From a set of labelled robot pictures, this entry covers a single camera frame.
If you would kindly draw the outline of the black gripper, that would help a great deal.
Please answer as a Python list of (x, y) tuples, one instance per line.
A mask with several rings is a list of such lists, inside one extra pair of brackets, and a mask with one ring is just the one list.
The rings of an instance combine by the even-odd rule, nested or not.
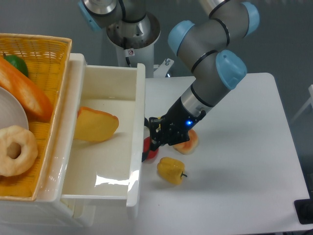
[(201, 112), (191, 114), (183, 105), (181, 98), (170, 107), (162, 117), (149, 118), (150, 149), (156, 151), (164, 145), (163, 134), (168, 135), (169, 146), (190, 140), (188, 131), (201, 120)]

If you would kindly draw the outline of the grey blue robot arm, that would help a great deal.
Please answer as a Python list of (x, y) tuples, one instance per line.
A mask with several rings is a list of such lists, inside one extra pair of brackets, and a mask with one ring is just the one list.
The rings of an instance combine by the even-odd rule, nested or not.
[[(105, 29), (115, 45), (118, 64), (144, 64), (154, 74), (154, 44), (160, 24), (143, 0), (81, 0), (82, 15), (95, 30)], [(191, 130), (246, 76), (244, 62), (228, 45), (254, 32), (260, 23), (255, 5), (240, 0), (203, 0), (208, 21), (178, 23), (168, 35), (168, 45), (195, 77), (195, 81), (160, 118), (147, 120), (150, 149), (189, 140)]]

